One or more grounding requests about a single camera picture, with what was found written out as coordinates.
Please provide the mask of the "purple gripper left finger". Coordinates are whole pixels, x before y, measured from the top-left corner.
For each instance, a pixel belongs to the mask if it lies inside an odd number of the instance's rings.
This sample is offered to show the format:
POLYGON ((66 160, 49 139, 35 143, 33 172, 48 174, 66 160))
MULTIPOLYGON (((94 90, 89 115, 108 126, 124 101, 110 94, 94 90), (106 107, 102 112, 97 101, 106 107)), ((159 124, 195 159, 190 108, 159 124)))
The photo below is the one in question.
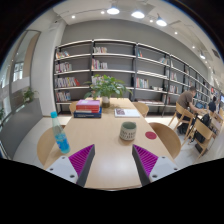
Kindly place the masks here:
POLYGON ((69 157, 59 157, 49 168, 47 168, 47 171, 84 187, 94 156, 95 145, 92 144, 69 157))

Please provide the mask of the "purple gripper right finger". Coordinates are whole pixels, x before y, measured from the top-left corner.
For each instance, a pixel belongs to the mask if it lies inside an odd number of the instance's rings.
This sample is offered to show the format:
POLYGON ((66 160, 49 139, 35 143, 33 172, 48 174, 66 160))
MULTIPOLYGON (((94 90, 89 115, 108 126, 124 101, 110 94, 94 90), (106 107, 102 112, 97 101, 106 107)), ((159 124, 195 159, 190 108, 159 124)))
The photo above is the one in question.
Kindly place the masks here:
POLYGON ((132 156, 137 167, 140 182, 143 186, 178 170, 178 167, 168 157, 158 157, 137 145, 132 146, 132 156))

